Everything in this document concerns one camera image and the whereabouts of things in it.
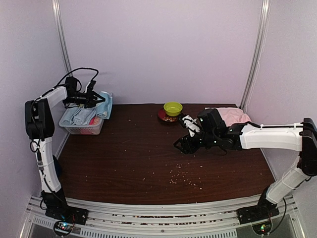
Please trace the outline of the green plastic bowl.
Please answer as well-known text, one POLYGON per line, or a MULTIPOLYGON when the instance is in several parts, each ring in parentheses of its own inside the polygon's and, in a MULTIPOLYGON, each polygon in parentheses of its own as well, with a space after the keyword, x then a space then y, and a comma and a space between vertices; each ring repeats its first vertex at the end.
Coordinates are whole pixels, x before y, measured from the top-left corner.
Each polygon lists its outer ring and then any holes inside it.
POLYGON ((168 116, 176 117, 182 112, 183 105, 178 102, 167 102, 164 104, 163 109, 168 116))

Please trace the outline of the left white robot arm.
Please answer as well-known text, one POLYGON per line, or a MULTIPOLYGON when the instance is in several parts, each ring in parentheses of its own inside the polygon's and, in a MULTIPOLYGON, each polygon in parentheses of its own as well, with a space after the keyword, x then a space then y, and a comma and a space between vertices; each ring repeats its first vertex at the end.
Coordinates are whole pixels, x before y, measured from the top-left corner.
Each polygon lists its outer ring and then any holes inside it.
POLYGON ((55 157, 52 151, 55 124, 51 109, 58 103, 83 105, 92 108, 104 102, 104 97, 93 88, 96 83, 91 79, 85 92, 77 90, 75 77, 64 77, 65 83, 56 85, 38 98, 24 105, 26 133, 30 139, 30 149, 36 156, 41 178, 42 199, 46 205, 45 215, 68 223, 85 224, 88 210, 67 204, 61 183, 58 180, 55 157))

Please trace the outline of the red floral plate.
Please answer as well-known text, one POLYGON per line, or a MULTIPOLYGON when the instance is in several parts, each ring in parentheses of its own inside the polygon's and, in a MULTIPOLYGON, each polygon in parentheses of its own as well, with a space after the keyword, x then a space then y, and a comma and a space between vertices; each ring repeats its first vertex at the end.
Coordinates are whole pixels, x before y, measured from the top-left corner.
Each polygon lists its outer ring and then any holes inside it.
POLYGON ((157 115, 158 118, 164 122, 178 122, 178 116, 182 113, 182 111, 178 111, 178 112, 167 112, 166 110, 164 110, 163 108, 161 108, 157 115))

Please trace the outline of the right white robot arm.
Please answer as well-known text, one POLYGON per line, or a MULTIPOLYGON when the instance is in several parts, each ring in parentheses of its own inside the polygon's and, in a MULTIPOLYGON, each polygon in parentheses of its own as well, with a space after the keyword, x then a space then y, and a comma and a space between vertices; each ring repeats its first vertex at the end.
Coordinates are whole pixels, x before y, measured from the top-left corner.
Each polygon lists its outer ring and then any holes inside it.
POLYGON ((219 110, 210 108, 199 112, 196 119, 180 114, 178 121, 189 133, 173 145, 184 154, 193 154, 203 147, 219 147, 223 151, 271 148, 299 152, 298 160, 282 178, 264 189, 257 205, 237 210, 240 224, 278 215, 277 204, 317 174, 317 128, 311 118, 287 125, 258 125, 248 121, 227 126, 219 110))

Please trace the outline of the blue polka dot towel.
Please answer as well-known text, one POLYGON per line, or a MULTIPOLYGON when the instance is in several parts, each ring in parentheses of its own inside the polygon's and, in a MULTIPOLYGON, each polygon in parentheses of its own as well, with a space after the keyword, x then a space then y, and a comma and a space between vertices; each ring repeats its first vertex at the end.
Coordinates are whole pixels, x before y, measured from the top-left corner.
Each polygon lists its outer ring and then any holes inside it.
POLYGON ((105 91, 101 91, 99 94, 105 98, 105 101, 96 105, 96 116, 101 119, 109 119, 113 105, 112 94, 105 91))

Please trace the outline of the pink towel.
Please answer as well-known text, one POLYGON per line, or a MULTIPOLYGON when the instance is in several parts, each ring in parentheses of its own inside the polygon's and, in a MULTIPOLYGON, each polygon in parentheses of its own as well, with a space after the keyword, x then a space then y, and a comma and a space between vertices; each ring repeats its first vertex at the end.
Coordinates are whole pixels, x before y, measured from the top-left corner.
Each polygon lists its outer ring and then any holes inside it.
POLYGON ((250 117, 243 112, 243 110, 234 107, 220 107, 220 108, 204 108, 205 111, 210 109, 218 110, 220 120, 215 120, 215 124, 219 124, 224 121, 226 127, 232 126, 235 123, 246 123, 251 121, 250 117))

